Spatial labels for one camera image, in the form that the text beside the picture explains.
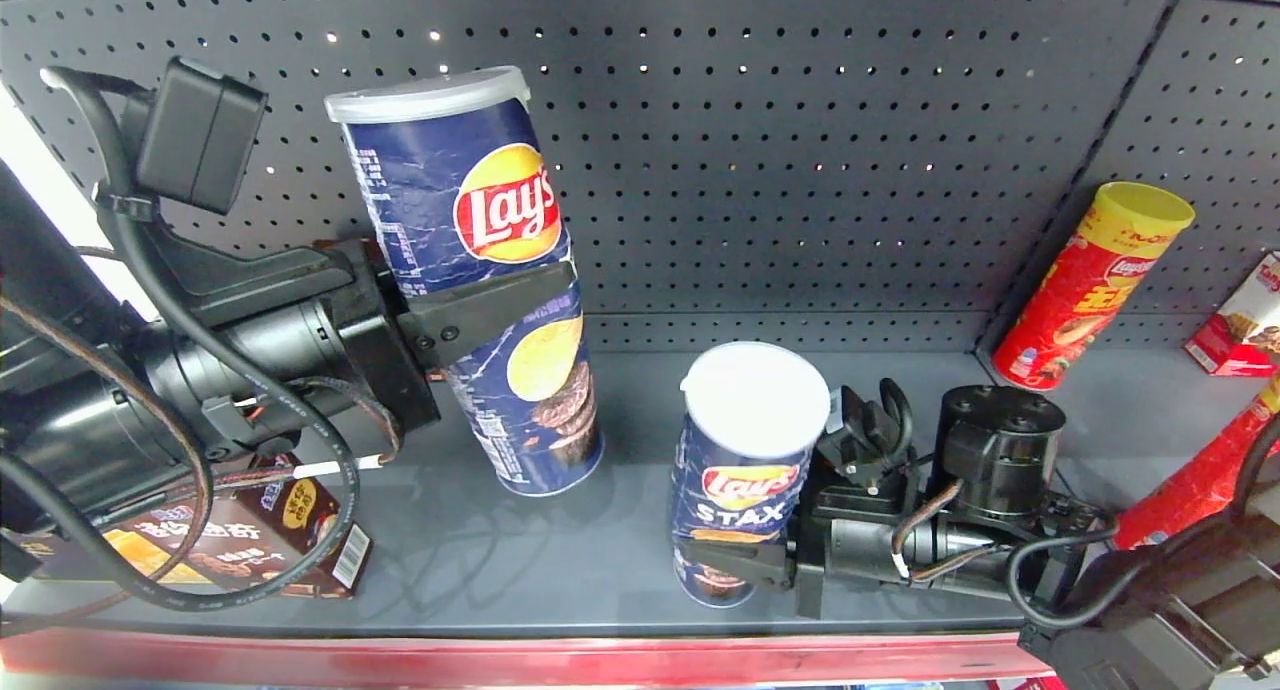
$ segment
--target blue chip can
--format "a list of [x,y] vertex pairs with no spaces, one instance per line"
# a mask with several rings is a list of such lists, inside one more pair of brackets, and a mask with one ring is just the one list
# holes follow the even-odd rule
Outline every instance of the blue chip can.
[[[572,262],[515,67],[325,99],[401,292]],[[600,462],[577,282],[444,367],[498,480],[554,495]]]
[[[762,389],[762,379],[774,389]],[[827,384],[776,344],[728,343],[696,358],[681,389],[687,412],[671,472],[676,577],[696,602],[733,607],[753,586],[689,561],[678,542],[785,542],[827,421]]]

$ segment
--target yellow lid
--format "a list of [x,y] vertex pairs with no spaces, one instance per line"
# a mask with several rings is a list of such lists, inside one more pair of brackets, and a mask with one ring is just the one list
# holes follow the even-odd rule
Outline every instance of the yellow lid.
[[1143,183],[1107,183],[1098,188],[1093,205],[1147,230],[1176,233],[1196,221],[1196,210],[1184,198]]

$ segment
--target wire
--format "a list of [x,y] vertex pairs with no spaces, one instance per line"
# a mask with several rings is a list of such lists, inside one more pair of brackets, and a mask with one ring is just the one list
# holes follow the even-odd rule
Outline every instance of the wire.
[[101,260],[114,260],[120,261],[120,256],[115,253],[111,248],[100,248],[96,245],[77,245],[73,248],[81,257],[97,257]]
[[991,545],[980,545],[977,548],[970,548],[963,553],[956,553],[948,558],[942,558],[941,561],[931,565],[924,570],[911,571],[911,582],[931,582],[942,577],[947,572],[955,572],[961,567],[969,565],[970,562],[992,556],[1009,549],[1006,545],[1000,545],[993,543]]
[[[1266,458],[1271,452],[1271,447],[1275,445],[1277,440],[1280,440],[1280,416],[1274,416],[1270,421],[1267,421],[1262,431],[1258,431],[1257,438],[1253,439],[1253,444],[1249,445],[1244,460],[1240,462],[1240,470],[1235,476],[1235,495],[1231,498],[1231,504],[1228,508],[1228,512],[1234,517],[1243,516],[1245,508],[1248,507],[1249,495],[1253,493],[1253,485],[1257,483],[1258,472],[1266,462]],[[1029,554],[1052,548],[1101,543],[1102,540],[1110,540],[1114,538],[1116,530],[1117,525],[1115,518],[1108,516],[1108,525],[1101,530],[1075,536],[1033,540],[1019,547],[1009,556],[1009,568],[1005,574],[1005,589],[1009,591],[1009,598],[1015,606],[1018,606],[1019,611],[1024,613],[1029,621],[1046,630],[1069,630],[1092,621],[1106,611],[1107,607],[1115,603],[1120,594],[1124,593],[1125,588],[1128,588],[1129,584],[1138,577],[1138,575],[1147,570],[1151,563],[1134,563],[1134,566],[1120,575],[1115,582],[1112,582],[1111,586],[1102,593],[1102,595],[1093,599],[1093,602],[1088,606],[1066,616],[1053,614],[1032,607],[1018,585],[1019,570],[1023,561],[1025,561]]]
[[906,545],[906,538],[915,530],[916,525],[929,520],[938,513],[951,501],[960,494],[964,489],[964,480],[956,477],[947,485],[936,498],[920,506],[918,511],[910,513],[910,516],[899,524],[893,529],[893,535],[890,543],[890,557],[893,559],[893,567],[897,568],[899,576],[902,580],[909,580],[911,577],[911,568],[906,565],[906,559],[902,558],[902,548]]
[[289,385],[296,388],[326,388],[351,399],[351,402],[364,408],[365,413],[374,419],[374,422],[381,429],[383,435],[387,437],[387,444],[390,445],[390,449],[379,456],[379,463],[388,465],[399,457],[399,452],[404,447],[404,428],[390,408],[380,403],[378,398],[365,389],[355,383],[339,380],[337,376],[298,376],[297,380],[291,380]]
[[[383,435],[387,438],[390,449],[380,456],[361,456],[357,458],[356,465],[360,470],[372,470],[378,467],[388,466],[393,462],[401,452],[404,443],[404,433],[398,420],[393,412],[372,396],[366,394],[356,384],[347,383],[347,380],[338,380],[334,376],[301,376],[297,380],[291,380],[289,384],[298,388],[328,388],[342,393],[348,399],[352,399],[357,406],[364,408],[364,411],[372,417],[378,426],[381,429]],[[273,483],[297,480],[301,477],[316,477],[319,475],[332,475],[338,471],[337,463],[333,462],[316,462],[310,465],[301,465],[297,467],[265,467],[259,470],[247,471],[233,471],[225,472],[225,475],[216,475],[214,480],[214,488],[216,490],[239,490],[246,488],[261,488],[261,485],[270,485]],[[179,485],[177,488],[170,488],[165,490],[164,504],[183,501],[193,494],[193,488],[187,485]]]
[[[70,356],[82,358],[99,375],[105,376],[109,381],[119,385],[119,388],[123,389],[124,393],[133,399],[133,402],[146,408],[146,411],[155,416],[161,425],[169,430],[174,439],[178,440],[178,445],[187,457],[187,462],[191,465],[191,471],[195,475],[195,483],[191,485],[191,497],[196,498],[196,508],[191,521],[192,531],[182,539],[182,543],[174,549],[174,553],[169,557],[169,559],[156,568],[155,572],[151,572],[152,580],[164,577],[169,574],[169,571],[178,567],[186,554],[189,553],[196,543],[200,542],[201,531],[205,530],[205,525],[209,522],[209,516],[211,513],[214,501],[212,471],[209,467],[209,460],[201,451],[201,444],[196,440],[183,417],[175,413],[173,408],[169,408],[164,399],[156,397],[156,394],[152,393],[146,384],[138,380],[138,378],[133,375],[128,367],[123,367],[119,362],[116,362],[115,358],[111,358],[86,343],[81,339],[81,335],[64,329],[64,326],[60,326],[51,317],[46,317],[41,312],[24,306],[19,301],[15,301],[13,294],[0,294],[0,309],[5,312],[13,312],[13,315],[18,316],[18,320],[23,321],[27,326],[31,326],[31,329],[36,334],[41,335],[41,338],[46,342],[55,344],[55,347],[65,353],[69,353]],[[128,593],[116,593],[115,595],[110,595],[110,598],[104,598],[96,603],[90,603],[61,613],[28,617],[20,621],[5,623],[4,634],[6,636],[22,635],[24,632],[33,632],[45,627],[63,625],[72,620],[101,612],[124,602],[124,599],[128,598]]]
[[1023,595],[1023,590],[1018,585],[1018,575],[1021,570],[1023,561],[1042,550],[1069,548],[1071,545],[1089,545],[1110,540],[1115,536],[1119,526],[1116,525],[1115,517],[1107,515],[1106,518],[1107,525],[1101,530],[1084,533],[1082,535],[1064,535],[1061,538],[1032,540],[1029,543],[1020,544],[1019,548],[1015,548],[1014,552],[1010,553],[1009,566],[1005,571],[1005,590],[1009,593],[1009,599],[1012,600],[1019,608],[1019,612],[1024,613],[1027,620],[1032,621],[1033,625],[1043,627],[1043,630],[1070,630],[1073,627],[1079,627],[1098,617],[1102,611],[1107,609],[1111,603],[1116,602],[1116,598],[1119,598],[1120,594],[1124,593],[1125,588],[1128,588],[1129,584],[1138,577],[1139,572],[1147,570],[1148,563],[1146,562],[1134,565],[1121,574],[1105,593],[1097,595],[1092,603],[1070,614],[1056,614],[1032,607],[1030,602]]
[[[133,277],[142,285],[151,302],[155,303],[156,310],[160,311],[160,316],[164,317],[165,323],[172,329],[178,330],[178,333],[188,335],[205,352],[218,358],[230,371],[243,376],[244,380],[260,389],[262,394],[270,396],[285,407],[292,408],[329,445],[330,452],[333,452],[334,458],[338,461],[339,475],[347,489],[346,502],[339,506],[333,529],[316,543],[315,548],[311,548],[302,556],[293,567],[261,585],[218,595],[179,593],[160,588],[154,582],[150,584],[152,588],[143,586],[143,591],[147,593],[143,599],[154,598],[159,600],[156,604],[179,611],[215,611],[260,600],[278,590],[283,590],[319,566],[329,553],[337,549],[338,543],[343,540],[351,526],[355,525],[356,504],[360,502],[360,472],[356,469],[356,458],[347,445],[347,440],[329,422],[329,417],[325,417],[311,403],[300,398],[297,393],[274,379],[274,376],[268,375],[251,358],[244,357],[239,351],[223,343],[218,335],[202,325],[201,321],[196,320],[196,316],[169,292],[165,280],[156,274],[151,265],[151,256],[146,247],[141,224],[123,215],[115,215],[115,232],[120,243],[120,257],[124,259],[124,264],[133,271]],[[137,572],[133,572],[128,580],[136,580],[136,575]]]
[[1258,472],[1262,471],[1262,462],[1271,454],[1271,447],[1280,440],[1280,415],[1271,416],[1271,420],[1262,426],[1253,444],[1249,445],[1244,460],[1240,461],[1240,470],[1235,476],[1235,495],[1231,498],[1230,513],[1233,517],[1243,517],[1244,508],[1249,504],[1249,495],[1253,494],[1253,485],[1258,481]]
[[888,452],[890,461],[893,461],[897,456],[906,452],[906,448],[911,444],[911,431],[914,430],[911,428],[911,403],[906,402],[906,393],[890,376],[881,379],[879,390],[884,412],[897,421],[897,443]]
[[[145,92],[145,90],[140,84],[131,83],[128,79],[96,76],[90,74],[90,72],[68,70],[64,67],[46,67],[46,69],[41,70],[41,78],[50,87],[67,90],[86,116],[87,124],[101,148],[102,163],[106,170],[106,184],[109,184],[110,192],[123,195],[123,197],[133,195],[133,178],[128,154],[124,151],[124,140],[114,115],[111,115],[110,108],[99,91],[108,90],[108,92],[132,96],[133,93]],[[29,466],[18,461],[18,458],[0,458],[13,461],[4,462],[0,465],[0,469],[4,469],[6,475],[12,475],[14,483],[18,483],[19,486],[29,488],[28,494],[33,499],[37,499],[41,507],[45,508],[45,512],[49,512],[60,525],[64,525],[68,535],[74,534],[73,539],[83,545],[86,553],[91,554],[102,566],[104,571],[109,572],[114,581],[140,599],[159,607],[183,612],[216,611],[260,600],[275,591],[283,590],[302,575],[317,567],[337,549],[338,543],[343,540],[352,525],[355,525],[356,504],[360,501],[360,472],[356,469],[356,458],[347,445],[347,440],[329,422],[329,417],[325,417],[311,403],[307,403],[306,399],[300,398],[292,389],[274,379],[274,376],[270,376],[253,364],[251,358],[244,357],[243,353],[225,344],[219,335],[210,332],[183,306],[170,291],[169,284],[156,273],[151,255],[154,251],[146,245],[141,224],[119,213],[116,213],[114,220],[115,238],[113,238],[113,243],[118,245],[116,251],[123,257],[125,266],[133,271],[134,279],[142,285],[151,302],[155,303],[160,311],[160,316],[164,317],[169,328],[188,335],[192,342],[214,358],[218,358],[224,366],[228,366],[230,371],[260,389],[262,394],[279,399],[285,407],[292,408],[305,424],[311,426],[320,435],[320,439],[325,444],[329,444],[329,449],[338,462],[339,475],[347,490],[346,502],[339,506],[338,516],[329,533],[306,554],[302,554],[302,558],[296,565],[280,575],[260,585],[252,585],[242,590],[200,595],[164,588],[141,575],[132,565],[115,553],[111,545],[93,530],[91,522],[69,503],[65,495],[36,471],[32,471]]]

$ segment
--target white plastic lid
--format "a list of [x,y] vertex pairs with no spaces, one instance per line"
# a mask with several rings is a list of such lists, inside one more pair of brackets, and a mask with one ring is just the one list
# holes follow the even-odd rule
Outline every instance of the white plastic lid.
[[516,65],[486,67],[460,76],[413,79],[389,88],[356,90],[324,99],[329,120],[365,125],[371,122],[430,120],[462,115],[517,99],[529,101],[529,84]]
[[813,447],[827,424],[827,383],[804,357],[768,343],[727,343],[680,383],[689,416],[716,444],[754,460]]

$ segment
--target red shelf edge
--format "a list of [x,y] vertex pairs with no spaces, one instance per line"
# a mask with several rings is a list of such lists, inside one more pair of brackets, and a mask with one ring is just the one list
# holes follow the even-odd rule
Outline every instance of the red shelf edge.
[[1012,632],[717,639],[262,640],[52,629],[0,643],[9,672],[229,685],[663,687],[1050,673]]

